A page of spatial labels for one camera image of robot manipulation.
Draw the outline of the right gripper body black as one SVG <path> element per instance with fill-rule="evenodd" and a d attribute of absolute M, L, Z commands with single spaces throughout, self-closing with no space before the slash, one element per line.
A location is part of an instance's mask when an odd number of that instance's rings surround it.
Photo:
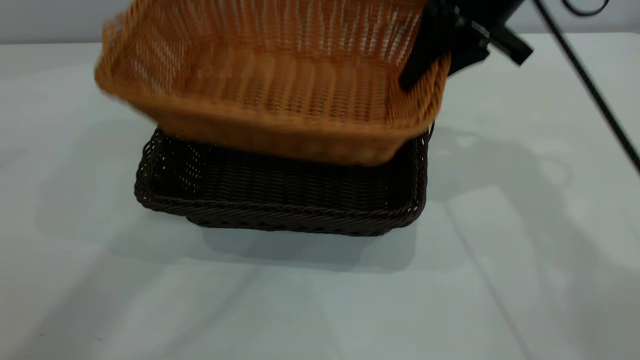
<path fill-rule="evenodd" d="M 521 0 L 429 0 L 444 4 L 449 16 L 449 50 L 464 44 L 487 43 L 521 66 L 533 49 L 506 23 Z"/>

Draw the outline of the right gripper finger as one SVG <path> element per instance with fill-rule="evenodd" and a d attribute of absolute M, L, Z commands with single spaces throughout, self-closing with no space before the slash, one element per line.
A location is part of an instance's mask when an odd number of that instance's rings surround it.
<path fill-rule="evenodd" d="M 478 42 L 473 44 L 457 45 L 450 51 L 450 68 L 448 76 L 484 62 L 490 55 L 489 44 Z"/>
<path fill-rule="evenodd" d="M 404 92 L 411 91 L 439 56 L 450 49 L 450 17 L 444 4 L 426 4 L 406 64 L 398 77 Z"/>

